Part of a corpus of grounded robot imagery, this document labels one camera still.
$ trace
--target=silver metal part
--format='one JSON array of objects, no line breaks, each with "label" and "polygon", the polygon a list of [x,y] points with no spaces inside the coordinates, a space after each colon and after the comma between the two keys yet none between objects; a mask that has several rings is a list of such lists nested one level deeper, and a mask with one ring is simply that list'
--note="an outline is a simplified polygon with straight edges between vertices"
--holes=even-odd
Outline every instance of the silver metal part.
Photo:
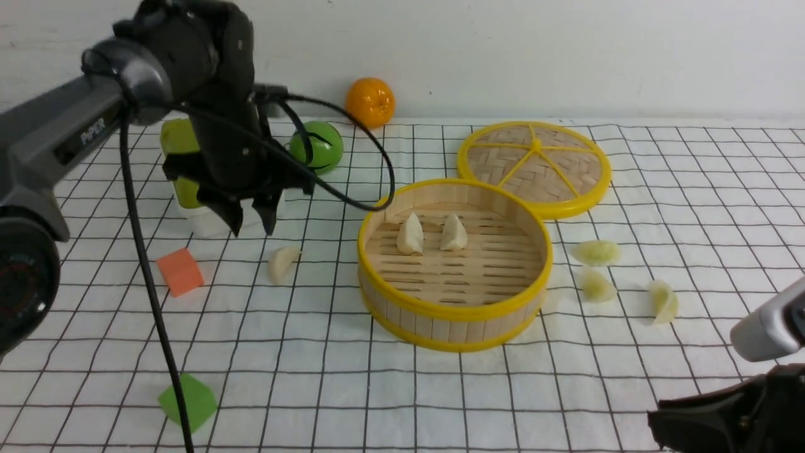
[{"label": "silver metal part", "polygon": [[805,276],[743,318],[729,333],[735,351],[749,362],[778,359],[803,347],[799,311],[805,307]]},{"label": "silver metal part", "polygon": [[[109,65],[118,75],[135,101],[156,100],[172,102],[171,81],[156,57],[142,45],[121,38],[109,38],[87,52],[90,68],[105,73]],[[143,107],[134,113],[132,123],[150,126],[165,118],[168,111],[156,107]]]}]

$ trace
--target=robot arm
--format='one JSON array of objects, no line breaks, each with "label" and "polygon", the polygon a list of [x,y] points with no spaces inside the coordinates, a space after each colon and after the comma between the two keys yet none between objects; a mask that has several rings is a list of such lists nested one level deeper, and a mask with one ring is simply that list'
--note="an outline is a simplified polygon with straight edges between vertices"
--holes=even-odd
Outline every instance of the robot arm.
[{"label": "robot arm", "polygon": [[259,102],[284,89],[255,94],[252,24],[237,6],[143,0],[113,30],[83,55],[83,76],[0,114],[0,357],[39,325],[56,295],[54,240],[70,231],[53,188],[124,120],[151,125],[179,105],[207,113],[189,115],[200,152],[169,156],[163,171],[198,182],[199,202],[235,234],[240,200],[254,199],[271,234],[282,190],[312,193],[297,168],[242,133],[272,140]]}]

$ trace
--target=woven bamboo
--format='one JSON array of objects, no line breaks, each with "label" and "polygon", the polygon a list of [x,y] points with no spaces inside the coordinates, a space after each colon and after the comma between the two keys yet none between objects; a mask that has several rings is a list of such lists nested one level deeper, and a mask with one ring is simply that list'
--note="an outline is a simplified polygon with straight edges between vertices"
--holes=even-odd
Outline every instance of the woven bamboo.
[{"label": "woven bamboo", "polygon": [[[415,212],[421,256],[402,254],[396,238]],[[463,250],[439,249],[444,220],[456,213]],[[543,223],[519,199],[477,181],[433,180],[400,189],[369,214],[358,238],[358,280],[367,309],[387,330],[443,351],[478,351],[513,338],[533,321],[552,264]]]},{"label": "woven bamboo", "polygon": [[609,161],[590,139],[552,124],[502,123],[467,138],[461,177],[525,201],[541,218],[563,218],[595,206],[611,178]]}]

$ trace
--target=yellow rim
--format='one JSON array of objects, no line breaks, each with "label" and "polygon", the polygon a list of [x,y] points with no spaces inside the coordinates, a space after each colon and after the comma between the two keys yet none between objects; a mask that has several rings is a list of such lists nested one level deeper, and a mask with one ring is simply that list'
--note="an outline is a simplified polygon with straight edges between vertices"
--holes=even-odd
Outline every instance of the yellow rim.
[{"label": "yellow rim", "polygon": [[[477,143],[475,144],[475,140],[480,137],[481,135],[487,134],[491,131],[495,131],[497,129],[505,129],[507,127],[514,127],[514,126],[525,126],[528,127],[531,131],[532,138],[535,137],[534,128],[541,128],[541,129],[551,129],[553,131],[562,132],[563,134],[570,135],[576,139],[578,139],[581,143],[584,143],[589,147],[589,149],[580,149],[580,148],[572,148],[572,147],[527,147],[523,145],[517,144],[507,144],[507,143]],[[499,123],[493,124],[492,126],[484,127],[479,131],[473,132],[464,142],[461,144],[461,147],[458,150],[458,175],[462,179],[466,181],[475,181],[479,182],[479,180],[475,177],[472,170],[469,168],[469,164],[467,163],[467,152],[470,148],[479,147],[479,146],[495,146],[500,145],[505,148],[518,148],[518,149],[527,149],[528,153],[501,179],[497,185],[494,187],[500,188],[506,181],[513,175],[519,168],[522,163],[524,163],[527,159],[532,157],[533,155],[540,156],[549,165],[559,174],[559,177],[564,181],[565,184],[568,185],[570,190],[573,193],[576,193],[576,198],[572,200],[567,200],[566,202],[559,202],[559,203],[533,203],[533,202],[523,202],[525,206],[528,207],[529,210],[536,213],[540,218],[567,218],[572,217],[574,215],[581,214],[592,209],[595,205],[597,205],[601,199],[606,195],[606,191],[609,188],[609,182],[612,180],[612,167],[609,165],[609,159],[607,159],[606,154],[595,144],[592,140],[588,139],[587,137],[579,134],[576,131],[567,129],[566,127],[556,126],[555,124],[549,123],[539,123],[533,121],[512,121],[508,123]],[[568,152],[589,152],[595,154],[598,157],[598,160],[601,162],[601,178],[598,180],[598,183],[592,190],[587,192],[582,196],[578,196],[575,188],[568,183],[568,178],[565,176],[563,172],[559,170],[556,164],[547,158],[545,154],[541,151],[543,149],[547,150],[559,150],[559,151],[568,151]]]},{"label": "yellow rim", "polygon": [[[369,278],[369,283],[383,297],[405,308],[406,310],[409,310],[416,314],[422,314],[423,316],[427,316],[429,318],[445,319],[452,322],[472,322],[472,321],[483,321],[490,318],[496,318],[511,313],[515,310],[518,310],[520,307],[533,300],[534,297],[536,297],[537,294],[539,294],[539,291],[545,288],[548,277],[551,275],[551,269],[553,267],[553,247],[551,245],[551,236],[548,234],[548,230],[545,227],[543,221],[534,213],[533,210],[529,209],[526,203],[524,203],[519,198],[515,197],[511,193],[506,192],[503,189],[499,189],[498,187],[480,181],[470,181],[470,180],[462,180],[454,178],[421,181],[401,188],[398,191],[398,193],[418,189],[421,187],[427,187],[429,185],[441,185],[441,184],[463,184],[492,190],[496,193],[501,194],[504,197],[511,199],[512,201],[520,205],[522,208],[524,208],[526,212],[529,212],[539,225],[539,230],[542,233],[542,236],[545,240],[546,256],[543,271],[539,274],[537,279],[530,286],[528,286],[528,288],[524,289],[520,294],[511,297],[509,299],[506,299],[504,301],[500,301],[496,304],[471,306],[471,307],[456,307],[450,305],[436,304],[434,302],[417,299],[416,297],[403,293],[399,289],[396,289],[394,286],[390,285],[388,282],[384,281],[382,277],[380,277],[380,274],[378,274],[378,272],[375,271],[371,265],[369,265],[369,259],[366,256],[366,247],[364,246],[365,237],[367,234],[366,229],[369,226],[369,221],[373,215],[382,215],[382,213],[373,212],[369,213],[369,215],[367,215],[366,218],[364,218],[364,221],[361,224],[361,230],[358,232],[357,236],[358,265]],[[384,198],[383,200],[379,201],[378,204],[380,205],[385,201],[386,199]]]},{"label": "yellow rim", "polygon": [[517,335],[520,335],[525,329],[527,329],[528,326],[534,322],[534,319],[537,317],[537,315],[539,315],[540,310],[543,308],[543,303],[545,303],[545,297],[543,297],[542,301],[539,303],[539,305],[537,305],[537,310],[535,310],[533,314],[529,315],[528,319],[523,321],[519,326],[516,326],[514,329],[509,330],[499,337],[477,343],[449,343],[446,341],[420,337],[419,335],[407,332],[390,323],[388,319],[381,316],[380,313],[374,309],[372,304],[369,302],[369,299],[366,298],[363,289],[361,289],[361,299],[363,299],[363,305],[372,315],[372,318],[374,318],[378,324],[380,324],[384,329],[388,330],[395,337],[401,339],[402,341],[412,343],[416,346],[426,347],[427,349],[434,349],[436,351],[443,352],[477,352],[490,349],[491,347],[500,346]]}]

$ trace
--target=foam block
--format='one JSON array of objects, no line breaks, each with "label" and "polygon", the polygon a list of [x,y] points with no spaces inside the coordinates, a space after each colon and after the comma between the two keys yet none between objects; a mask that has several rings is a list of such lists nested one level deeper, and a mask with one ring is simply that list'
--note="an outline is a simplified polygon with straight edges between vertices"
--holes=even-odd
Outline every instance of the foam block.
[{"label": "foam block", "polygon": [[187,248],[182,248],[156,260],[173,297],[179,297],[204,284],[201,269]]},{"label": "foam block", "polygon": [[[184,392],[185,405],[188,407],[190,431],[195,433],[218,410],[218,404],[213,391],[192,375],[187,373],[180,375],[179,383]],[[168,387],[159,395],[159,405],[168,418],[175,424],[181,425],[179,405],[176,403],[173,386]]]}]

